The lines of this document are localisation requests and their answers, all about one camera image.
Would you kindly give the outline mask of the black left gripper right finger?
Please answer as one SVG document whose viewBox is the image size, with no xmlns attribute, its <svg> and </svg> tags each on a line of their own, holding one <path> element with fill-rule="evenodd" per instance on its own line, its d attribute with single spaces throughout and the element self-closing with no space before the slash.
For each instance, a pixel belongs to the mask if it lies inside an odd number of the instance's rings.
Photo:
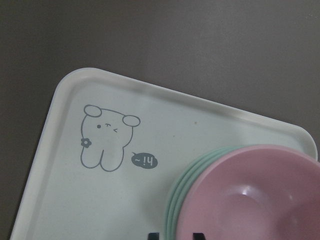
<svg viewBox="0 0 320 240">
<path fill-rule="evenodd" d="M 206 240 L 205 234 L 202 232 L 194 232 L 192 234 L 193 240 Z"/>
</svg>

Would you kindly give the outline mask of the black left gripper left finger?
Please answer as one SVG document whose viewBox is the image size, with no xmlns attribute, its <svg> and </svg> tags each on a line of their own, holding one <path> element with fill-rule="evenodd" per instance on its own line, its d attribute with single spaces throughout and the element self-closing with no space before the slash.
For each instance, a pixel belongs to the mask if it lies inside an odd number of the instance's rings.
<svg viewBox="0 0 320 240">
<path fill-rule="evenodd" d="M 158 232 L 148 233 L 147 240 L 159 240 L 159 233 Z"/>
</svg>

